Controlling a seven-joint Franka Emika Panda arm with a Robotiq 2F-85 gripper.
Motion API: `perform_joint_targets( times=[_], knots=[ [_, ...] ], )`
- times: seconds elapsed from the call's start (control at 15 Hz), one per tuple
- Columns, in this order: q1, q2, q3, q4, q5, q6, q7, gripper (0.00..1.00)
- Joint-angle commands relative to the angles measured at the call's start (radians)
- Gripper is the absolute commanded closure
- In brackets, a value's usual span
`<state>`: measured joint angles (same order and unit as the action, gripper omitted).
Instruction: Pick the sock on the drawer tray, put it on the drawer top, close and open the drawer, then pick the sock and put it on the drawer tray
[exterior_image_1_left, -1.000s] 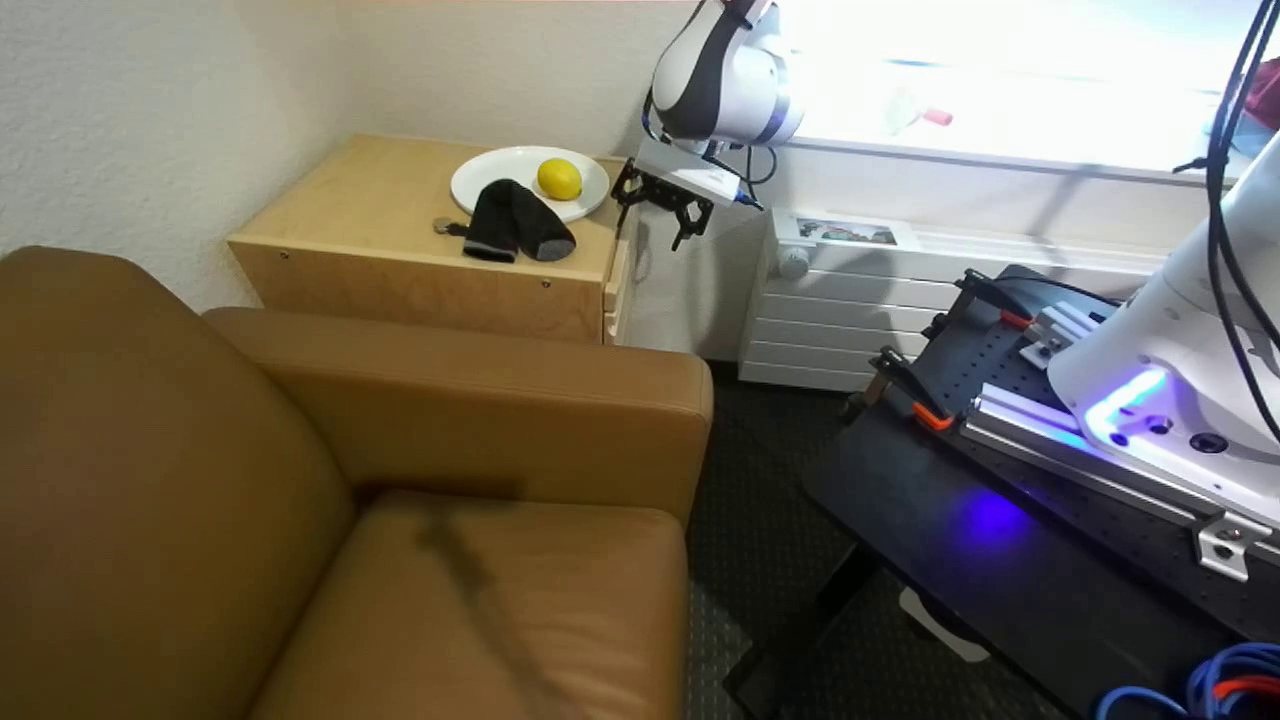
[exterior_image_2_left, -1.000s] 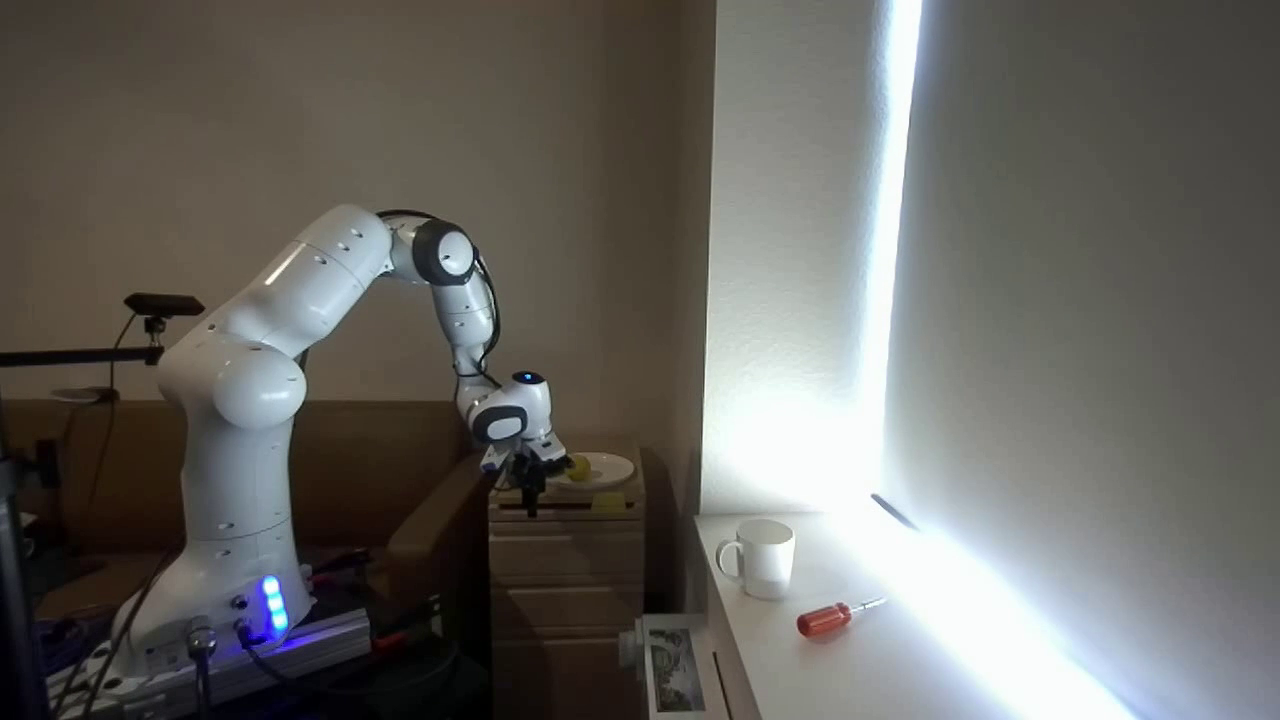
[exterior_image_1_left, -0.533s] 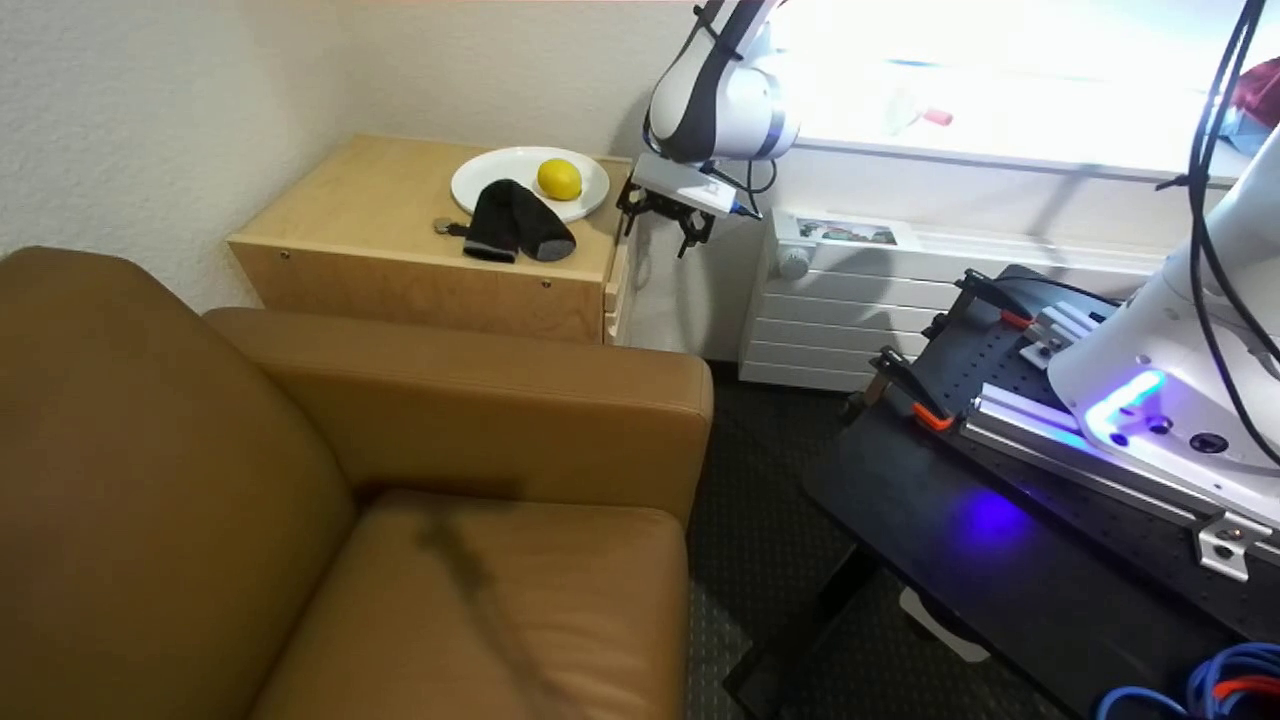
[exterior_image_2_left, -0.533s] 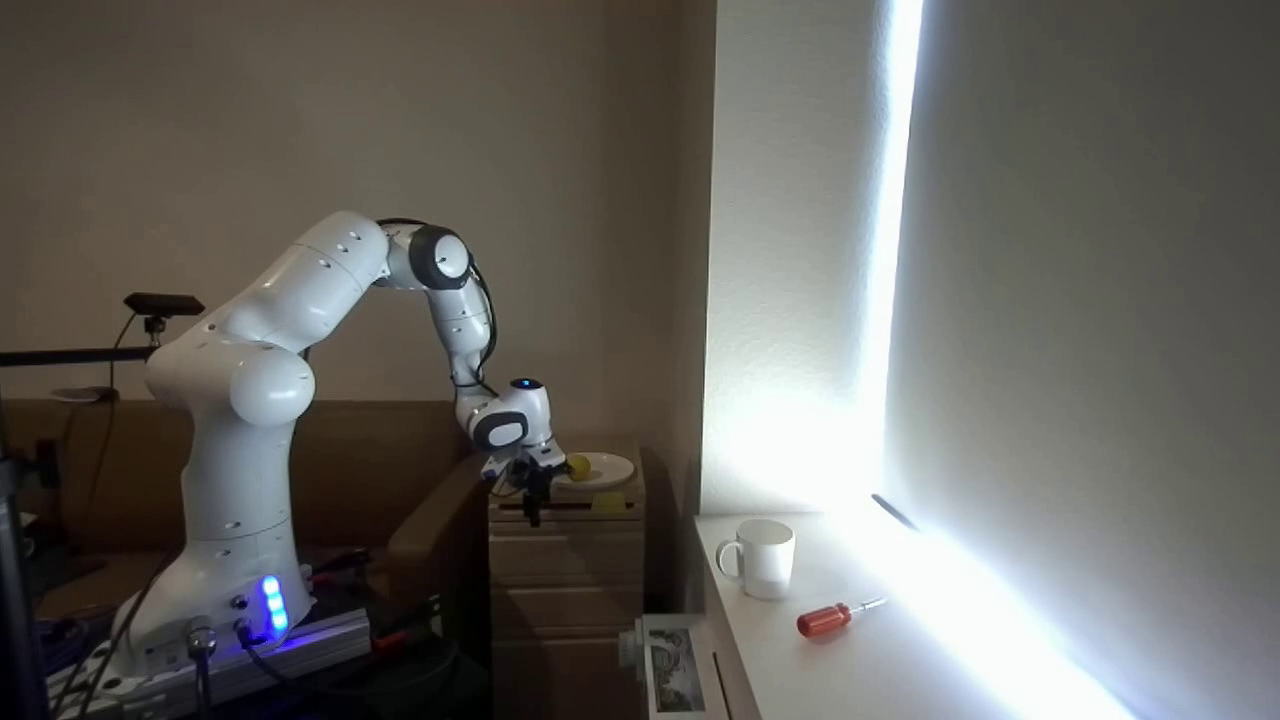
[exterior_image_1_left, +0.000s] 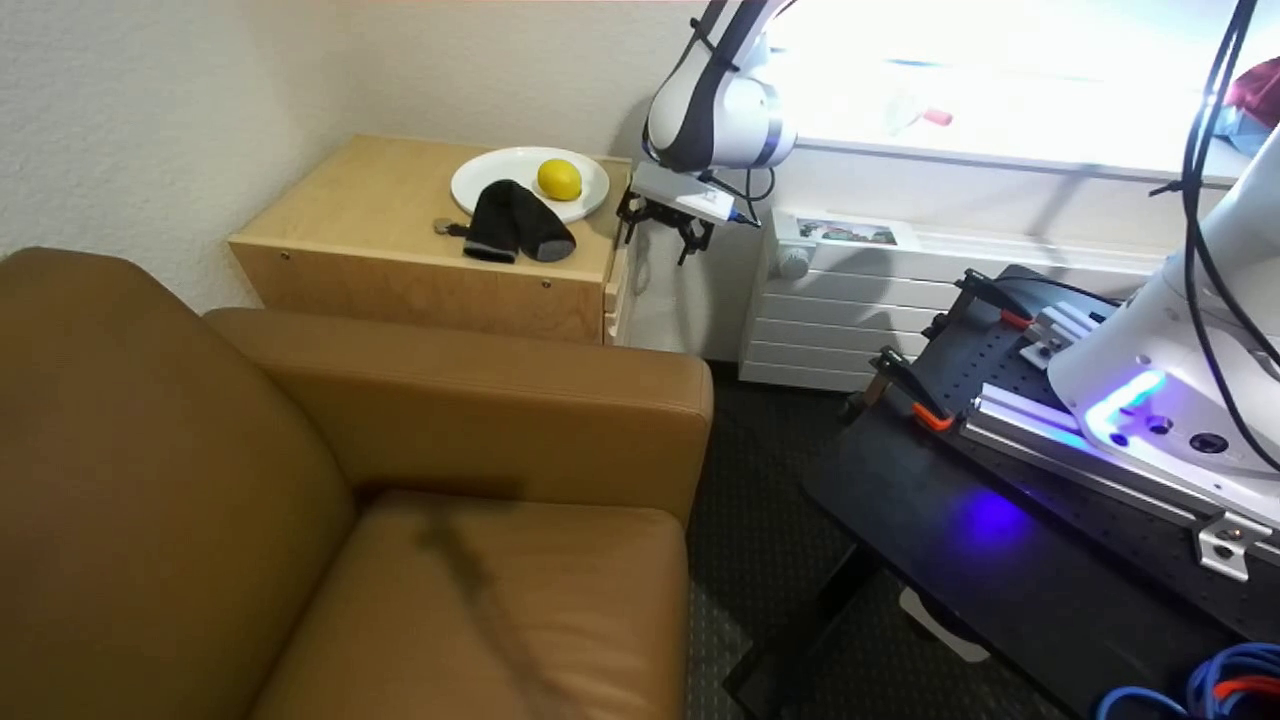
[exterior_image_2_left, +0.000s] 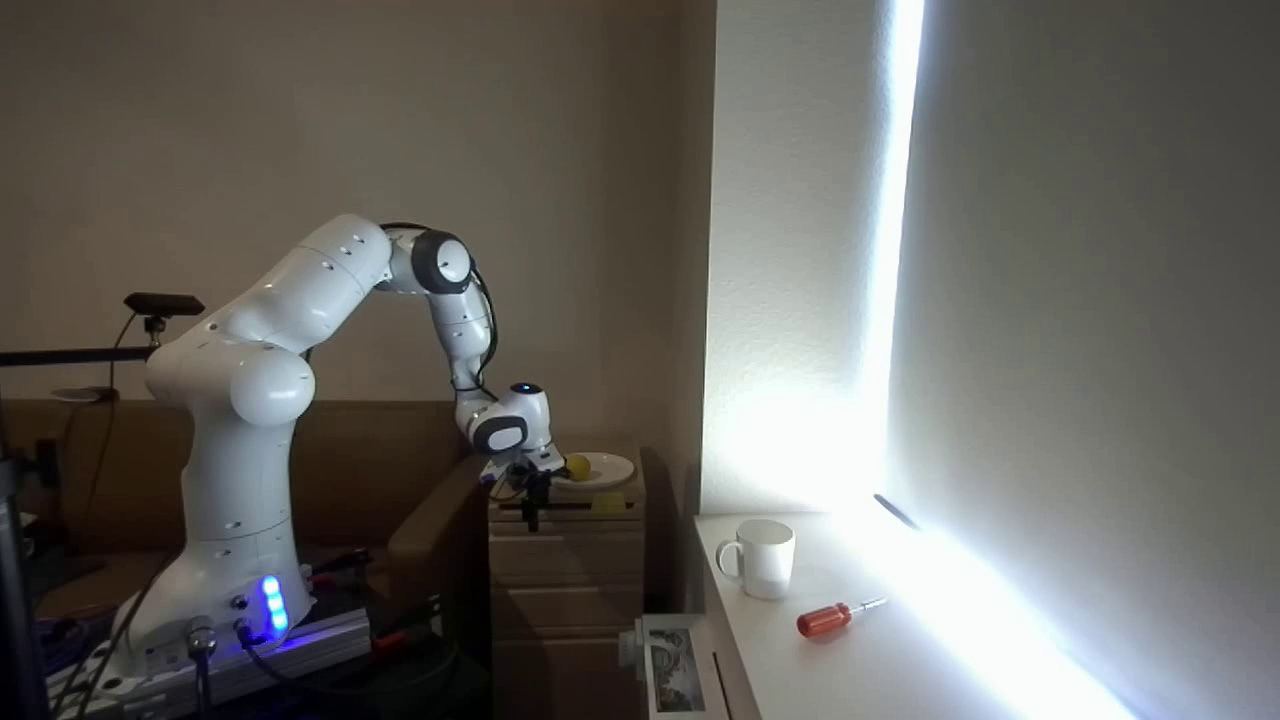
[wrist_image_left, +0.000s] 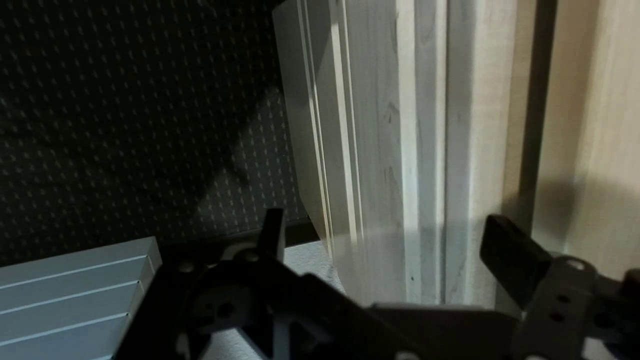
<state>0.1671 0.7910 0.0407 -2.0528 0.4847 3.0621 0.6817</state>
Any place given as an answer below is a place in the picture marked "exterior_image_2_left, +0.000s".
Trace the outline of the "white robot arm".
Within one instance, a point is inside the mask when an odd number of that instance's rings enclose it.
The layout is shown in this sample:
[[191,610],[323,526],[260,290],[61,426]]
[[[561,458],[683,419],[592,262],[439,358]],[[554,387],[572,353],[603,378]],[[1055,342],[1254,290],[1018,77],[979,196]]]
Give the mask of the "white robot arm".
[[291,442],[316,403],[310,353],[330,342],[372,290],[416,297],[443,347],[456,426],[513,470],[558,477],[554,407],[539,384],[496,395],[496,308],[470,242],[428,223],[334,216],[250,290],[147,355],[147,392],[191,414],[181,468],[183,549],[128,619],[128,651],[159,660],[191,619],[217,636],[291,636],[312,588],[291,531]]

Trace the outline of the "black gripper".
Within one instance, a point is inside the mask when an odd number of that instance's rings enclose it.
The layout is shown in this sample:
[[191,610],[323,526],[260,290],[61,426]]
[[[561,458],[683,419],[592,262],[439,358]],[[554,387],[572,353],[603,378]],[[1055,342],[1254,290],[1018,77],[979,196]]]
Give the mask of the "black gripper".
[[485,462],[488,495],[496,502],[539,513],[550,502],[554,481],[565,470],[561,454],[508,451]]

